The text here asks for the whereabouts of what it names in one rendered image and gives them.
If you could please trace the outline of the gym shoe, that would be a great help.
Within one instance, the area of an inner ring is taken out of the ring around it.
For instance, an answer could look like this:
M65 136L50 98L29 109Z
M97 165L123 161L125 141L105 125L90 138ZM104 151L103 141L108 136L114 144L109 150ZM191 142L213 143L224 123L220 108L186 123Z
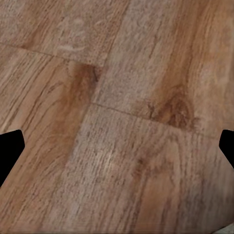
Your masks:
M222 227L216 232L211 234L234 234L234 222L229 224L227 227Z

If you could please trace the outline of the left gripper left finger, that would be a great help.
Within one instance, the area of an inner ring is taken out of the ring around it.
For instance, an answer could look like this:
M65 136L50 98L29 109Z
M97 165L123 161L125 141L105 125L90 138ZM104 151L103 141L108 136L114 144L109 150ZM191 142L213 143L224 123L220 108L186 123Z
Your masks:
M0 135L0 187L25 148L21 130Z

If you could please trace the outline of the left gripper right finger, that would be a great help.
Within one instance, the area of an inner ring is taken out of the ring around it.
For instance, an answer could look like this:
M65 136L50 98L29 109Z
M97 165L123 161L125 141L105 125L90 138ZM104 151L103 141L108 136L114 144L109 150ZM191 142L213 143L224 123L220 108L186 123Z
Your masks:
M234 168L234 132L223 130L220 136L219 148Z

